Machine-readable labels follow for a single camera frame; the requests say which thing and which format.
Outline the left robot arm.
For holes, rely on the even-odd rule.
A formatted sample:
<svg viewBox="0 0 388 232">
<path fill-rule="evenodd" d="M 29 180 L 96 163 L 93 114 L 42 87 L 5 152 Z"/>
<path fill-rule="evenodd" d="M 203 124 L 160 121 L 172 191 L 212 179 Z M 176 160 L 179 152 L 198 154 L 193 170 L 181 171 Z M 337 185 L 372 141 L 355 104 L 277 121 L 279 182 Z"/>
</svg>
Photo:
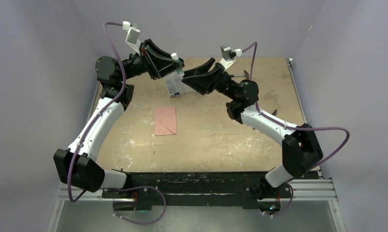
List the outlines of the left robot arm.
<svg viewBox="0 0 388 232">
<path fill-rule="evenodd" d="M 102 86 L 98 105 L 76 139 L 65 149 L 58 149 L 53 160 L 60 181 L 69 188 L 95 192 L 114 189 L 122 198 L 132 194 L 133 184 L 121 171 L 108 170 L 97 164 L 100 148 L 109 131 L 126 111 L 132 100 L 134 85 L 129 78 L 149 74 L 157 80 L 184 68 L 176 53 L 159 49 L 150 39 L 137 46 L 125 60 L 102 56 L 95 63 L 97 79 Z"/>
</svg>

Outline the pink envelope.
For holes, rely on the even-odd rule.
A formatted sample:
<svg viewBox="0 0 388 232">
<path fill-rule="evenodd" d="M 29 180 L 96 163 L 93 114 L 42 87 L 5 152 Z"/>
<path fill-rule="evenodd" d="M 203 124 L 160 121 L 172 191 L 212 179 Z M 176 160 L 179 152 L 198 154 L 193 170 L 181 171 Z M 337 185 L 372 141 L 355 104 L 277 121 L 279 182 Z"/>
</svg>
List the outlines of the pink envelope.
<svg viewBox="0 0 388 232">
<path fill-rule="evenodd" d="M 176 107 L 163 106 L 158 107 L 154 113 L 154 135 L 176 135 Z"/>
</svg>

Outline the green white glue stick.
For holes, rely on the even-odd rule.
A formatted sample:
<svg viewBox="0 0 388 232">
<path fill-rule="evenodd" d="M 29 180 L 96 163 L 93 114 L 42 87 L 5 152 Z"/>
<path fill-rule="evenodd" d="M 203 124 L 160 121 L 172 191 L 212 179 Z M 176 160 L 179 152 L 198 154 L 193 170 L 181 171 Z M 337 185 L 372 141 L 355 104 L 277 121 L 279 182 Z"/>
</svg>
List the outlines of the green white glue stick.
<svg viewBox="0 0 388 232">
<path fill-rule="evenodd" d="M 171 59 L 175 62 L 175 71 L 179 77 L 183 77 L 185 75 L 183 71 L 184 67 L 184 62 L 180 60 L 179 56 L 177 53 L 172 53 L 171 54 Z"/>
</svg>

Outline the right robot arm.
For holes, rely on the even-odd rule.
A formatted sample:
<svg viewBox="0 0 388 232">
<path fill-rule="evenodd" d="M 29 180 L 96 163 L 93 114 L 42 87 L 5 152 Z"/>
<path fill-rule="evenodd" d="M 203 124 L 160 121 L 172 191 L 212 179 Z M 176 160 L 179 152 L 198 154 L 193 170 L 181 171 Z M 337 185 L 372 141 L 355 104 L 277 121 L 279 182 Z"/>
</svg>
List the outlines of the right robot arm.
<svg viewBox="0 0 388 232">
<path fill-rule="evenodd" d="M 260 184 L 261 193 L 271 197 L 280 185 L 314 168 L 322 160 L 323 152 L 310 125 L 288 123 L 259 109 L 257 83 L 246 79 L 235 82 L 226 67 L 211 58 L 186 70 L 182 82 L 202 95 L 217 91 L 227 96 L 231 99 L 226 103 L 227 113 L 232 120 L 260 131 L 281 146 L 282 163 L 270 170 Z"/>
</svg>

